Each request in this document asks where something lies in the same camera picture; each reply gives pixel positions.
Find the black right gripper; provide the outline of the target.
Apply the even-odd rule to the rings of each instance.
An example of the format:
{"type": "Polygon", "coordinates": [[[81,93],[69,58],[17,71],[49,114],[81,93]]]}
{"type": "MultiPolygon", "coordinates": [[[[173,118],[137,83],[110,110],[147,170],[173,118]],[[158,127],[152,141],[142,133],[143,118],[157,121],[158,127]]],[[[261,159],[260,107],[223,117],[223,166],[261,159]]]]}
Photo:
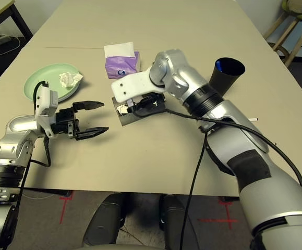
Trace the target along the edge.
{"type": "Polygon", "coordinates": [[[148,117],[166,111],[164,94],[150,93],[133,106],[133,114],[137,117],[148,117]]]}

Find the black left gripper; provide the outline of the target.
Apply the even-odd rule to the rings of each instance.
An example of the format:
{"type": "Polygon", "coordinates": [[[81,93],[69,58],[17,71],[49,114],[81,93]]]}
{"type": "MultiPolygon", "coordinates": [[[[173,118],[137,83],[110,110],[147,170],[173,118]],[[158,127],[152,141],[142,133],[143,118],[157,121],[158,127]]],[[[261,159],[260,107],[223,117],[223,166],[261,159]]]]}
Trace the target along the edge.
{"type": "Polygon", "coordinates": [[[54,134],[67,134],[69,138],[75,140],[85,140],[98,136],[106,132],[109,127],[95,127],[89,128],[84,131],[79,131],[78,119],[75,113],[79,110],[93,110],[104,106],[104,103],[97,101],[81,101],[74,102],[73,106],[66,109],[60,109],[55,114],[55,121],[52,124],[52,131],[54,134]]]}

